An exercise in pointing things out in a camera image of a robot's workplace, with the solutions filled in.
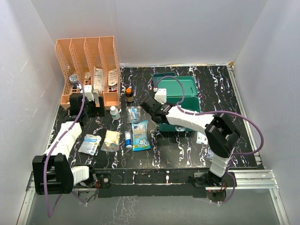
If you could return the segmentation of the clear bag with blue tube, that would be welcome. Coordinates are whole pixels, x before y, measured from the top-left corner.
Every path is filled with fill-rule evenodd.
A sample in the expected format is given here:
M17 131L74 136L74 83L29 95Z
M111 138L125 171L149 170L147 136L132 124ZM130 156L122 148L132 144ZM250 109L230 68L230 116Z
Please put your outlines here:
M128 123L139 123L141 118L141 107L140 106L129 106L127 110L127 121Z

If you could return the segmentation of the blue cotton swab bag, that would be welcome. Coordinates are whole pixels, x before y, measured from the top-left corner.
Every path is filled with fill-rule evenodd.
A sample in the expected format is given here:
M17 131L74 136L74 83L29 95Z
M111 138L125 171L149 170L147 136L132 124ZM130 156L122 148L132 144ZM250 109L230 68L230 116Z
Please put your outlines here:
M132 123L132 145L133 151L149 150L150 143L147 138L148 121Z

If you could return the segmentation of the brown bottle orange cap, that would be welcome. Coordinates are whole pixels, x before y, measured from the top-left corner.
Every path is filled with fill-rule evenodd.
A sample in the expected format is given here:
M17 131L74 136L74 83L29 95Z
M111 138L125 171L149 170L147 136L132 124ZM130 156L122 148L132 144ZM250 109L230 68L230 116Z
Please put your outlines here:
M131 102L134 101L134 94L133 94L131 88L127 88L127 89L126 89L125 96L126 96L126 101L127 101L127 102L131 103Z

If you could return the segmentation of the small blue white bottle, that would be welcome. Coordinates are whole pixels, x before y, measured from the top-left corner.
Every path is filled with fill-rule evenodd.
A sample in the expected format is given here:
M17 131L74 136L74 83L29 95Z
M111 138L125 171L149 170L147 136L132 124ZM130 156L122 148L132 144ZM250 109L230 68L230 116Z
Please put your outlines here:
M125 132L126 149L132 149L132 135L130 131Z

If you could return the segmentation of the white disinfectant bottle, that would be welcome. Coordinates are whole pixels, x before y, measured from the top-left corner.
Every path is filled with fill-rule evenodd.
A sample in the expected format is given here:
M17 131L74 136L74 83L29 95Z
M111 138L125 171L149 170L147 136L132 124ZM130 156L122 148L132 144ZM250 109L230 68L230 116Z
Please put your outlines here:
M120 112L116 108L116 106L111 106L110 107L110 115L111 115L113 120L118 120L120 118Z

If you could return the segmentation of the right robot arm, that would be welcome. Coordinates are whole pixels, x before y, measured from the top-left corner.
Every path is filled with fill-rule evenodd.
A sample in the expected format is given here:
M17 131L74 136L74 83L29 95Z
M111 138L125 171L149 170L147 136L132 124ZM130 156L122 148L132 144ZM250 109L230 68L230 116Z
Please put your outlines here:
M162 104L152 97L140 106L155 123L185 127L205 135L214 155L209 171L199 181L210 186L225 182L226 168L240 139L240 131L224 112L199 113L182 108L179 102Z

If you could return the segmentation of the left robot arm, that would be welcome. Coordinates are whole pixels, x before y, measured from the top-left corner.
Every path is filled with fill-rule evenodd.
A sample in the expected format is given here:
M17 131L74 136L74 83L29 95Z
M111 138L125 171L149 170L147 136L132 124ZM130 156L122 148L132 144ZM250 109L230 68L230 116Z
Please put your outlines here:
M49 195L69 194L73 186L83 183L87 187L96 184L97 176L89 165L70 167L70 152L83 131L89 118L105 116L103 97L95 97L93 101L85 97L82 106L82 93L71 94L70 107L61 116L60 130L50 147L32 160L35 191L38 195L45 194L46 184Z

